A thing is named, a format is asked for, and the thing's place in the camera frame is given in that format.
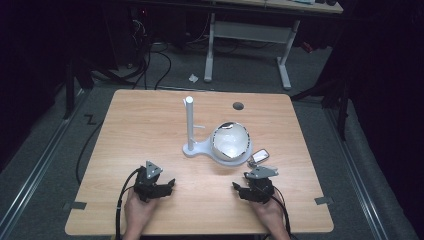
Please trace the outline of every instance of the wire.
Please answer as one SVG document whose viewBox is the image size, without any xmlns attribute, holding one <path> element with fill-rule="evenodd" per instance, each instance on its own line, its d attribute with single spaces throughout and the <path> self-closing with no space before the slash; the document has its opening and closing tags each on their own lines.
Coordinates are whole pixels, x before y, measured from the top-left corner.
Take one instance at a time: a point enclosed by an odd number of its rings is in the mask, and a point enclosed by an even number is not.
<svg viewBox="0 0 424 240">
<path fill-rule="evenodd" d="M 104 122 L 104 120 L 102 120 L 102 121 L 101 121 L 101 122 L 97 125 L 97 127 L 93 130 L 93 132 L 90 134 L 90 137 L 88 137 L 88 139 L 85 141 L 85 144 L 84 144 L 84 146 L 83 146 L 83 148 L 82 148 L 82 150 L 81 150 L 81 152 L 80 152 L 80 155 L 79 155 L 79 157 L 78 157 L 77 165 L 76 165 L 76 167 L 75 167 L 75 176 L 76 176 L 76 178 L 77 178 L 78 185 L 81 185 L 81 179 L 80 179 L 80 177 L 79 177 L 79 165 L 80 165 L 80 162 L 81 162 L 81 159 L 82 159 L 82 155 L 83 155 L 83 153 L 84 153 L 85 149 L 87 148 L 88 143 L 90 142 L 91 138 L 94 136 L 94 133 L 96 133 L 96 132 L 97 132 L 97 130 L 99 130 L 99 128 L 103 125 L 103 122 Z"/>
<path fill-rule="evenodd" d="M 134 174 L 138 173 L 140 171 L 140 168 L 134 170 L 130 176 L 128 176 L 127 180 L 125 181 L 124 186 L 122 186 L 121 194 L 119 195 L 118 203 L 116 204 L 116 216 L 115 216 L 115 228 L 116 228 L 116 239 L 121 239 L 121 206 L 122 206 L 122 197 L 124 196 L 125 191 L 127 191 L 129 188 L 126 188 L 128 185 L 128 182 L 130 179 L 134 176 Z"/>
<path fill-rule="evenodd" d="M 208 28 L 208 23 L 209 23 L 209 19 L 210 19 L 210 17 L 211 17 L 211 14 L 209 13 L 208 14 L 208 17 L 206 18 L 206 23 L 205 23 L 205 27 L 203 28 L 203 31 L 202 31 L 202 33 L 199 35 L 199 37 L 197 38 L 197 39 L 195 39 L 195 40 L 193 40 L 193 41 L 191 41 L 191 42 L 187 42 L 187 44 L 190 44 L 190 43 L 196 43 L 196 42 L 201 42 L 201 41 L 204 41 L 205 39 L 208 39 L 209 37 L 205 37 L 205 38 L 203 38 L 203 39 L 200 39 L 201 37 L 203 37 L 204 35 L 205 35 L 205 32 L 206 32 L 206 29 Z"/>
<path fill-rule="evenodd" d="M 157 54 L 160 54 L 160 55 L 162 55 L 162 56 L 164 56 L 164 57 L 166 57 L 167 59 L 168 59 L 168 61 L 169 61 L 169 67 L 168 67 L 168 70 L 165 72 L 165 74 L 156 82 L 156 85 L 155 85 L 155 90 L 157 90 L 158 89 L 158 86 L 159 86 L 159 83 L 165 78 L 165 76 L 166 75 L 168 75 L 168 73 L 169 73 L 169 71 L 171 71 L 171 67 L 172 67 L 172 64 L 171 64 L 171 59 L 168 57 L 168 56 L 166 56 L 165 54 L 163 54 L 163 53 L 161 53 L 161 52 L 155 52 L 155 53 L 157 53 Z"/>
<path fill-rule="evenodd" d="M 287 233 L 289 234 L 290 238 L 291 237 L 294 237 L 294 238 L 297 239 L 297 237 L 294 236 L 291 233 L 289 214 L 287 212 L 286 204 L 285 204 L 285 201 L 284 201 L 283 194 L 281 194 L 281 191 L 278 188 L 274 187 L 274 189 L 276 189 L 278 191 L 278 193 L 280 194 L 281 199 L 283 200 L 283 202 L 281 202 L 280 200 L 278 200 L 276 197 L 274 197 L 272 195 L 269 195 L 268 193 L 266 193 L 265 191 L 263 191 L 259 187 L 255 186 L 255 188 L 256 188 L 256 190 L 260 191 L 261 193 L 263 193 L 263 194 L 267 195 L 268 197 L 272 198 L 272 200 L 274 200 L 275 202 L 277 202 L 278 205 L 280 205 L 280 207 L 281 207 L 281 209 L 283 210 L 283 213 L 284 213 L 284 219 L 286 220 L 286 226 L 285 226 L 285 228 L 287 230 Z"/>
</svg>

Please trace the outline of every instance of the black cable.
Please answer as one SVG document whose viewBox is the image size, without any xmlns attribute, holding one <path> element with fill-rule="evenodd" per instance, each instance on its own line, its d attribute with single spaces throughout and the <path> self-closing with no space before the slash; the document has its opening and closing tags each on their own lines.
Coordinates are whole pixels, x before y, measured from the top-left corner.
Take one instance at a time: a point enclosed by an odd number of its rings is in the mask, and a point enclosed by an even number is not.
<svg viewBox="0 0 424 240">
<path fill-rule="evenodd" d="M 158 86 L 159 86 L 159 83 L 165 78 L 165 76 L 166 75 L 168 75 L 168 73 L 169 73 L 169 71 L 171 70 L 171 66 L 172 66 L 172 64 L 171 64 L 171 59 L 168 57 L 168 56 L 166 56 L 165 54 L 163 54 L 163 53 L 161 53 L 161 52 L 155 52 L 155 53 L 157 53 L 157 54 L 160 54 L 160 55 L 162 55 L 162 56 L 164 56 L 164 57 L 166 57 L 167 59 L 168 59 L 168 61 L 169 61 L 169 67 L 168 67 L 168 70 L 166 71 L 166 73 L 156 82 L 156 85 L 155 85 L 155 90 L 157 90 L 157 88 L 158 88 Z"/>
<path fill-rule="evenodd" d="M 144 67 L 144 69 L 143 69 L 143 72 L 140 74 L 140 76 L 137 78 L 137 80 L 134 82 L 134 85 L 133 85 L 133 87 L 132 87 L 132 89 L 135 89 L 136 87 L 137 87 L 137 84 L 138 84 L 138 82 L 140 81 L 140 79 L 144 76 L 144 77 L 146 77 L 146 71 L 147 71 L 147 68 L 148 68 L 148 65 L 147 65 L 147 63 L 146 63 L 146 60 L 145 59 L 143 59 L 143 66 L 145 66 Z"/>
<path fill-rule="evenodd" d="M 287 212 L 285 201 L 284 201 L 283 195 L 281 194 L 280 190 L 278 188 L 274 187 L 274 189 L 276 189 L 280 193 L 280 196 L 281 196 L 283 202 L 280 202 L 280 200 L 278 200 L 276 197 L 274 197 L 272 195 L 269 195 L 268 193 L 264 192 L 262 189 L 258 188 L 257 186 L 255 186 L 255 187 L 256 187 L 256 190 L 258 190 L 258 191 L 262 192 L 263 194 L 269 196 L 270 198 L 272 198 L 272 200 L 274 200 L 275 202 L 277 202 L 278 205 L 280 205 L 281 209 L 283 210 L 284 219 L 286 220 L 286 226 L 285 226 L 285 228 L 287 230 L 287 233 L 289 234 L 290 237 L 294 236 L 291 233 L 289 214 Z"/>
<path fill-rule="evenodd" d="M 134 174 L 138 173 L 140 168 L 134 170 L 130 176 L 128 176 L 125 181 L 124 186 L 122 186 L 121 194 L 119 195 L 118 203 L 116 204 L 116 216 L 115 216 L 115 227 L 116 227 L 116 239 L 121 239 L 121 206 L 122 206 L 122 197 L 124 196 L 125 191 L 130 188 L 126 188 L 130 179 L 134 176 Z"/>
<path fill-rule="evenodd" d="M 82 159 L 82 155 L 83 155 L 83 153 L 84 153 L 85 149 L 87 148 L 88 143 L 90 142 L 91 138 L 94 136 L 94 133 L 96 133 L 96 132 L 97 132 L 97 130 L 99 130 L 99 128 L 103 125 L 103 122 L 104 122 L 104 120 L 102 120 L 102 121 L 101 121 L 101 122 L 97 125 L 97 127 L 96 127 L 96 128 L 94 129 L 94 131 L 91 133 L 90 137 L 88 137 L 87 141 L 85 141 L 84 147 L 82 148 L 82 150 L 81 150 L 81 152 L 80 152 L 80 155 L 79 155 L 79 157 L 78 157 L 77 165 L 76 165 L 76 167 L 75 167 L 75 176 L 76 176 L 76 178 L 77 178 L 78 185 L 81 185 L 81 179 L 80 179 L 80 177 L 79 177 L 79 171 L 78 171 L 78 170 L 79 170 L 79 165 L 80 165 L 80 162 L 81 162 L 81 159 Z"/>
<path fill-rule="evenodd" d="M 269 236 L 270 236 L 270 234 L 266 234 L 266 235 L 262 238 L 262 240 L 266 240 Z"/>
</svg>

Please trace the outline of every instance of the wooden table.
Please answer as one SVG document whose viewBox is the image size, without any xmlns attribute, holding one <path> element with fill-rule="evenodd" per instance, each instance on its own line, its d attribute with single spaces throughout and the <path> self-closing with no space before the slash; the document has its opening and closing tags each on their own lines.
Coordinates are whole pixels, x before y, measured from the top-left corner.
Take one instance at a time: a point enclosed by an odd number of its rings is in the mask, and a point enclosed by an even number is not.
<svg viewBox="0 0 424 240">
<path fill-rule="evenodd" d="M 293 232 L 333 229 L 328 207 L 314 201 L 323 193 L 287 95 L 118 90 L 75 199 L 87 203 L 86 208 L 71 211 L 68 234 L 114 234 L 121 188 L 146 160 L 164 169 L 158 184 L 175 178 L 176 185 L 170 197 L 161 199 L 144 234 L 267 232 L 232 187 L 232 182 L 246 186 L 243 172 L 250 172 L 246 164 L 226 167 L 206 156 L 183 154 L 187 142 L 183 99 L 187 96 L 194 98 L 195 124 L 205 126 L 195 129 L 197 141 L 221 123 L 237 121 L 249 131 L 253 151 L 265 148 L 270 153 L 266 165 L 279 169 L 279 175 L 270 179 L 284 195 Z M 244 109 L 233 109 L 234 102 L 243 103 Z M 123 213 L 121 219 L 124 232 Z"/>
</svg>

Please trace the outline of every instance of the human hand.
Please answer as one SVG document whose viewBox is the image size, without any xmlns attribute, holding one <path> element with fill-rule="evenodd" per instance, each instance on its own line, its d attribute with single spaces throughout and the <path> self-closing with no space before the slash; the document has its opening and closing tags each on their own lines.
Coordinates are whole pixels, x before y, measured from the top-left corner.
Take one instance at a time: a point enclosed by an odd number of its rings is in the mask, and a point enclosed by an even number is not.
<svg viewBox="0 0 424 240">
<path fill-rule="evenodd" d="M 125 219 L 127 230 L 123 240 L 139 240 L 144 227 L 147 225 L 159 202 L 159 198 L 149 199 L 143 202 L 134 192 L 133 188 L 128 190 L 128 198 L 125 203 Z"/>
<path fill-rule="evenodd" d="M 282 202 L 278 194 L 274 193 L 273 196 Z M 283 209 L 274 199 L 270 199 L 267 203 L 250 201 L 249 203 L 259 220 L 270 231 L 275 240 L 290 240 L 289 234 L 284 227 Z"/>
</svg>

